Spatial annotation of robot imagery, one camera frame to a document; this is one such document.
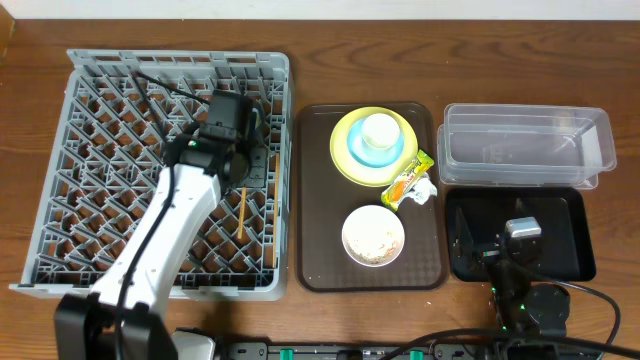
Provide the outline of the green yellow snack wrapper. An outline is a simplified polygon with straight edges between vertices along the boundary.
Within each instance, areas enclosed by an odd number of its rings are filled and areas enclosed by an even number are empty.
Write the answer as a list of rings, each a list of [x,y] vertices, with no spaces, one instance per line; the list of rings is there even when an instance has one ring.
[[[410,199],[407,194],[416,181],[422,175],[428,174],[428,170],[433,165],[434,160],[423,150],[419,150],[409,165],[382,192],[382,204],[391,211],[396,212],[405,199]]]

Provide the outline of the wooden chopstick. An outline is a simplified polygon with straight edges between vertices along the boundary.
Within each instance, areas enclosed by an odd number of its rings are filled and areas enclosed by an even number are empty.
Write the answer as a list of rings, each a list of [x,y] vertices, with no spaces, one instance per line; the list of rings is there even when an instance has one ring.
[[[242,240],[244,236],[244,221],[246,214],[246,200],[247,200],[247,188],[243,187],[241,191],[241,201],[239,208],[239,217],[238,217],[238,230],[236,238],[238,240]]]
[[[274,205],[273,205],[273,243],[272,243],[272,266],[273,269],[277,267],[277,253],[278,253],[278,241],[277,241],[277,228],[278,228],[278,215],[279,215],[279,175],[280,175],[280,154],[277,153],[275,157],[275,183],[274,183]]]

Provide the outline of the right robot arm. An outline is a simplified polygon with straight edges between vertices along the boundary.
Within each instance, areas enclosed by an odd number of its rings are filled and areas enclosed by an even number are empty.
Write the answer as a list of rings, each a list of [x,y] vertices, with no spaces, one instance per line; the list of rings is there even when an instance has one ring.
[[[454,210],[457,255],[471,272],[483,273],[492,286],[496,318],[503,330],[533,335],[564,336],[570,295],[561,286],[544,283],[518,264],[513,255],[531,249],[542,235],[533,217],[510,219],[490,241],[478,242],[461,207]]]

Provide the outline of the white tissue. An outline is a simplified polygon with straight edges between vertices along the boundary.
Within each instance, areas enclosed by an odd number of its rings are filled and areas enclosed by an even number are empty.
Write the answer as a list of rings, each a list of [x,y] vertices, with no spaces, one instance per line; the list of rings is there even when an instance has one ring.
[[[407,197],[418,205],[424,205],[430,198],[438,194],[437,187],[431,182],[428,174],[422,175],[409,190]]]

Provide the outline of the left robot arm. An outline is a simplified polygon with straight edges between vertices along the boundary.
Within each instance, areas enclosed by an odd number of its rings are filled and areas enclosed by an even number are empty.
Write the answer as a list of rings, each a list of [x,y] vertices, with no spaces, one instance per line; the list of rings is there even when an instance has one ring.
[[[195,123],[165,146],[151,204],[116,262],[85,297],[67,294],[54,314],[61,359],[213,359],[197,330],[168,332],[169,295],[205,218],[225,193],[262,171],[264,130]]]

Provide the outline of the white bowl with food residue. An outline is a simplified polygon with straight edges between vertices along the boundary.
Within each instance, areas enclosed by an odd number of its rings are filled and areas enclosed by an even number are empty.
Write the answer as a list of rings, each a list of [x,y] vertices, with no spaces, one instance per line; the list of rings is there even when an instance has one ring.
[[[379,205],[352,211],[343,223],[341,240],[345,252],[365,267],[383,267],[402,252],[405,230],[398,216]]]

